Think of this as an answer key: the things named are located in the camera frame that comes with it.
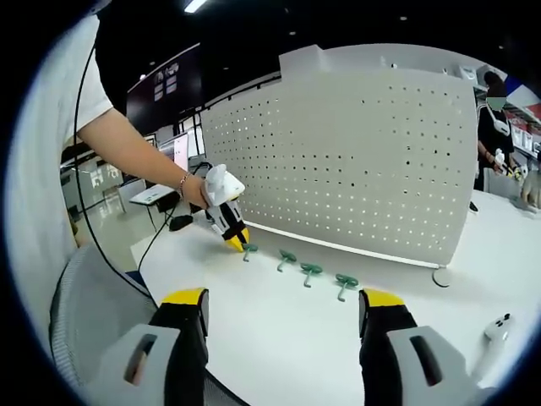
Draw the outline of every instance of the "desk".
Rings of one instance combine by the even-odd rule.
[[[141,274],[154,300],[182,288],[210,290],[209,371],[253,405],[363,404],[358,364],[358,295],[336,299],[335,273],[362,286],[400,295],[420,326],[432,326],[459,349],[470,371],[483,349],[483,331],[511,312],[516,319],[503,351],[481,381],[498,384],[532,334],[539,314],[541,218],[498,196],[473,192],[470,212],[448,266],[449,288],[431,281],[431,269],[357,255],[250,228],[260,251],[231,251],[205,222],[165,232],[145,257]],[[505,230],[511,237],[501,235]],[[139,261],[150,239],[132,246]],[[324,273],[303,286],[298,265],[279,263],[278,249]]]
[[[143,190],[141,193],[138,193],[137,195],[132,197],[129,202],[134,203],[135,205],[142,205],[147,207],[153,206],[159,199],[170,195],[173,192],[175,192],[175,189],[164,186],[163,184],[155,184],[151,188]]]

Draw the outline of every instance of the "black cable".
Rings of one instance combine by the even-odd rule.
[[[83,77],[81,78],[81,82],[79,85],[79,92],[77,93],[77,101],[75,102],[74,147],[77,145],[77,117],[79,116],[79,103],[81,100],[81,93],[83,92],[83,84],[85,82],[86,71],[88,70],[88,67],[90,65],[90,60],[92,59],[92,53],[94,52],[95,49],[96,49],[96,43],[94,43],[94,45],[92,46],[88,59],[86,60],[85,70],[83,71]],[[113,272],[115,272],[120,278],[124,279],[125,277],[119,271],[115,269],[112,263],[105,256],[105,253],[101,249],[101,246],[98,243],[96,235],[94,234],[94,230],[92,229],[92,226],[90,225],[90,219],[88,218],[88,213],[86,212],[85,201],[83,200],[83,192],[81,190],[81,183],[79,179],[79,162],[77,159],[77,152],[75,152],[75,155],[74,155],[74,170],[75,170],[75,179],[77,181],[77,191],[79,193],[79,200],[81,202],[81,208],[83,210],[83,215],[85,216],[86,224],[88,225],[88,231],[90,232],[90,235],[92,236],[92,239],[94,240],[94,244],[96,244],[97,249],[100,251],[100,254],[103,257],[103,260],[109,265],[109,267],[112,269]],[[144,290],[141,290],[134,285],[131,285],[131,286],[137,289],[145,297],[151,298],[151,296],[148,293],[146,293]]]
[[[154,224],[154,219],[152,218],[152,213],[150,213],[150,208],[147,206],[146,211],[149,213],[150,222],[152,223],[152,227],[154,228],[154,232],[158,231],[156,230],[156,225]]]
[[[210,162],[203,161],[203,162],[200,162],[197,167],[195,167],[195,169],[192,171],[192,175],[195,175],[197,171],[199,171],[203,166],[206,166],[209,169],[212,169],[212,164]]]
[[[161,230],[163,230],[163,228],[167,225],[167,220],[169,220],[171,217],[172,217],[172,214],[175,212],[175,209],[177,207],[173,207],[172,210],[171,210],[171,213],[169,215],[166,214],[166,219],[165,221],[163,222],[163,224],[161,225],[160,229],[157,231],[156,234],[154,234],[154,238],[150,241],[149,243],[149,246],[146,247],[146,251],[144,252],[143,256],[141,256],[141,259],[139,261],[139,264],[137,265],[137,272],[141,272],[141,265],[143,264],[143,259],[146,257],[146,254],[149,252],[150,250],[150,247],[152,246],[152,244],[154,244],[154,241],[156,240],[156,238],[158,237],[158,235],[160,235],[161,233]]]

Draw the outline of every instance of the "ceiling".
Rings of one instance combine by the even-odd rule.
[[[436,9],[388,3],[376,8],[349,0],[326,5],[208,0],[197,13],[185,14],[187,1],[113,0],[101,12],[96,59],[105,90],[119,110],[125,111],[126,93],[141,74],[198,42],[206,100],[276,72],[284,52],[312,44],[325,49],[378,42],[463,53],[516,76],[541,95],[541,69],[534,65],[538,34],[527,15],[515,13],[511,19],[503,9],[484,8],[438,14]]]

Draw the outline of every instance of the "green peg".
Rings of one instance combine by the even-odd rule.
[[[336,280],[342,285],[342,289],[340,289],[340,293],[338,294],[338,300],[345,302],[346,300],[342,297],[344,290],[346,290],[347,287],[355,288],[358,286],[358,280],[354,277],[341,275],[340,273],[336,274]]]
[[[306,274],[306,279],[304,279],[305,288],[312,288],[312,285],[308,284],[308,280],[312,275],[317,275],[323,271],[321,266],[314,264],[301,264],[301,269],[303,270],[303,273]]]
[[[249,262],[248,261],[248,254],[250,252],[256,252],[259,247],[255,244],[243,244],[243,249],[244,249],[244,258],[243,258],[243,261],[244,262]]]
[[[282,270],[282,266],[288,262],[290,264],[294,263],[294,262],[297,262],[297,257],[295,255],[293,255],[291,252],[287,252],[285,250],[280,250],[280,255],[281,255],[281,262],[280,262],[280,265],[277,267],[277,270],[279,272],[283,272]]]

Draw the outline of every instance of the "perforated white panel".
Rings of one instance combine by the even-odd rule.
[[[201,113],[207,156],[246,184],[247,220],[448,264],[475,176],[472,87],[388,69],[314,74]]]

